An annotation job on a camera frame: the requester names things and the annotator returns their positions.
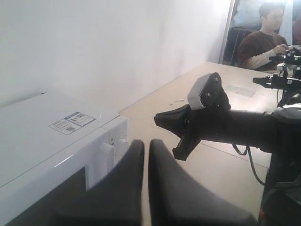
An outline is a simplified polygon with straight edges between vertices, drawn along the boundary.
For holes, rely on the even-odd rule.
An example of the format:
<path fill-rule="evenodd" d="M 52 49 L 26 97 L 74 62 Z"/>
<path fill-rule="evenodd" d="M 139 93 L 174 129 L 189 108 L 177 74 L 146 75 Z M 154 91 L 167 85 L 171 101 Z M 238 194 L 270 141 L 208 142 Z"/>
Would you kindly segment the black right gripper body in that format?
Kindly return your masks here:
<path fill-rule="evenodd" d="M 216 102 L 201 110 L 191 110 L 186 129 L 195 129 L 201 140 L 232 143 L 230 130 L 230 103 L 224 91 L 219 93 Z"/>

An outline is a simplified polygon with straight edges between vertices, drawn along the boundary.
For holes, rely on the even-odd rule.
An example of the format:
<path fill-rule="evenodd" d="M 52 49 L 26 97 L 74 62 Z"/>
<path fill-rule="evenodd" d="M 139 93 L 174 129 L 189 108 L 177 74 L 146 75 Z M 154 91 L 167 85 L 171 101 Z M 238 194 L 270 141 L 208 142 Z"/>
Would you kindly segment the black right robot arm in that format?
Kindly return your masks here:
<path fill-rule="evenodd" d="M 203 191 L 199 207 L 216 210 L 212 216 L 205 210 L 185 211 L 179 207 L 170 219 L 177 222 L 205 223 L 220 226 L 298 226 L 301 223 L 301 169 L 290 168 L 301 161 L 301 121 L 284 116 L 285 109 L 273 112 L 231 110 L 226 93 L 221 90 L 204 97 L 206 105 L 193 110 L 189 105 L 158 113 L 155 124 L 180 138 L 173 149 L 174 158 L 186 160 L 195 147 L 208 140 L 245 146 L 243 155 L 251 155 L 251 147 L 272 154 L 270 171 L 261 184 L 264 194 L 260 220 Z"/>

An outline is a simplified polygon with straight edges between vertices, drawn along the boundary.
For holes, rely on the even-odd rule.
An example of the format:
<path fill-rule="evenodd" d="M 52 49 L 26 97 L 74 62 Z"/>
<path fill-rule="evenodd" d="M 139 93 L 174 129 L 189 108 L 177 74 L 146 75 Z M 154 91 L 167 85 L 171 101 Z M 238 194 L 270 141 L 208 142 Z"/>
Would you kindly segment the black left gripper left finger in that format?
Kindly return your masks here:
<path fill-rule="evenodd" d="M 56 209 L 58 226 L 140 226 L 144 143 L 133 140 L 128 151 L 98 184 Z"/>

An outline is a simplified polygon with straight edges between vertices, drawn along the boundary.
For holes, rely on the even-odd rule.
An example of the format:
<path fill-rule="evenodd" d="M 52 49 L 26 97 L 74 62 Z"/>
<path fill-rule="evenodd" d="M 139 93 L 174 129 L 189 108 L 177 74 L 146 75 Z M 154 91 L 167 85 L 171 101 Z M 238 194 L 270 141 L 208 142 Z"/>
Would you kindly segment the black background robot arm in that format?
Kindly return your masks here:
<path fill-rule="evenodd" d="M 301 47 L 289 46 L 282 55 L 271 56 L 278 63 L 276 72 L 265 77 L 253 78 L 253 83 L 269 89 L 281 89 L 287 92 L 301 88 Z"/>

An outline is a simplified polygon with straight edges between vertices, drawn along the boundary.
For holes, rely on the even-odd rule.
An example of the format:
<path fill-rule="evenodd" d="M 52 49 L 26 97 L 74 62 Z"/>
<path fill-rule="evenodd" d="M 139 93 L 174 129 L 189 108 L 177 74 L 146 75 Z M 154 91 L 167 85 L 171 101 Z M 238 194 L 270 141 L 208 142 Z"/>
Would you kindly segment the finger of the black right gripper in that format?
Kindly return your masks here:
<path fill-rule="evenodd" d="M 186 161 L 191 152 L 200 143 L 200 138 L 195 129 L 186 129 L 181 136 L 176 148 L 172 150 L 176 160 Z"/>
<path fill-rule="evenodd" d="M 184 105 L 171 111 L 157 113 L 154 116 L 154 122 L 156 126 L 182 138 L 190 120 L 190 113 L 190 106 Z"/>

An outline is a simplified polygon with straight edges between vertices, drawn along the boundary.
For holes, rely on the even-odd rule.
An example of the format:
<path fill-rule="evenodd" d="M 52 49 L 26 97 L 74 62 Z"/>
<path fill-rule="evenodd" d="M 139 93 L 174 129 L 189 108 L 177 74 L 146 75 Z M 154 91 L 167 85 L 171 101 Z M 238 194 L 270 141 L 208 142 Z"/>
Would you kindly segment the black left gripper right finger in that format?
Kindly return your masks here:
<path fill-rule="evenodd" d="M 153 226 L 255 226 L 254 216 L 194 180 L 162 140 L 149 148 L 148 191 Z"/>

